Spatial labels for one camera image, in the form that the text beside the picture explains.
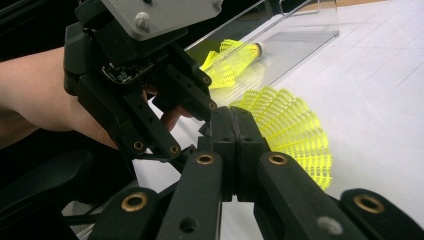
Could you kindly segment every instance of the transparent plastic shield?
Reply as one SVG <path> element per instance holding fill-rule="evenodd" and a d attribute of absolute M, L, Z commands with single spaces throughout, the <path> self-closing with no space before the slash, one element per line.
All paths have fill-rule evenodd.
<path fill-rule="evenodd" d="M 186 49 L 213 82 L 225 81 L 210 89 L 219 106 L 246 90 L 269 86 L 338 34 L 334 0 L 300 1 L 291 11 L 283 1 L 270 2 L 258 2 Z M 222 50 L 227 39 L 238 44 Z M 235 71 L 240 65 L 243 70 Z"/>

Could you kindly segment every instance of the badminton shuttlecock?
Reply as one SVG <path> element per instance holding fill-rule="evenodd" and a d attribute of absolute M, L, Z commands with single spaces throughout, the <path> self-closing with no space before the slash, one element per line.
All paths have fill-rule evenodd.
<path fill-rule="evenodd" d="M 332 156 L 317 116 L 289 91 L 270 87 L 246 91 L 230 106 L 248 110 L 272 151 L 292 156 L 322 188 L 330 185 Z"/>
<path fill-rule="evenodd" d="M 230 39 L 224 40 L 219 53 L 210 51 L 205 62 L 200 67 L 212 79 L 213 88 L 231 87 L 235 79 L 250 63 L 262 54 L 262 45 L 259 43 L 245 44 Z"/>
<path fill-rule="evenodd" d="M 234 86 L 211 89 L 211 98 L 218 106 L 228 106 L 232 101 L 240 99 L 247 90 L 259 89 L 268 67 L 265 60 L 262 57 L 247 66 L 237 77 L 237 83 Z"/>

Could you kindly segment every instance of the white table surface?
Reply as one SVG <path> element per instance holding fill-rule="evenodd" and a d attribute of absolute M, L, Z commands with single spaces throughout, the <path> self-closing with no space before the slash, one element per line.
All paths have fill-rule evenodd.
<path fill-rule="evenodd" d="M 340 34 L 272 86 L 302 97 L 318 115 L 333 154 L 327 193 L 365 188 L 424 227 L 424 1 L 338 8 Z M 197 141 L 173 130 L 182 147 Z M 134 161 L 141 186 L 179 178 L 168 164 Z M 262 239 L 248 203 L 223 203 L 221 239 Z"/>

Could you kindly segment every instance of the robotic hand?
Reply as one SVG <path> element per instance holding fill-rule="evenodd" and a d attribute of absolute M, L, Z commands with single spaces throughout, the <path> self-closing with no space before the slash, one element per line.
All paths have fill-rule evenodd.
<path fill-rule="evenodd" d="M 209 120 L 216 108 L 211 79 L 174 42 L 186 26 L 216 16 L 221 3 L 87 0 L 75 10 L 79 22 L 66 29 L 65 89 L 78 96 L 126 159 L 170 161 L 181 153 L 141 97 L 145 88 L 157 90 L 153 103 L 161 111 L 181 106 Z"/>

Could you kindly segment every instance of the human hand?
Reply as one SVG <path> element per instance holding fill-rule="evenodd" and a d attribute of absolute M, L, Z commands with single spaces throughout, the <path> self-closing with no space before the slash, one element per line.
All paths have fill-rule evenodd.
<path fill-rule="evenodd" d="M 106 130 L 63 86 L 64 49 L 0 63 L 0 149 L 23 139 L 37 128 L 75 130 L 117 148 Z M 190 115 L 181 107 L 162 115 L 171 130 L 179 117 Z"/>

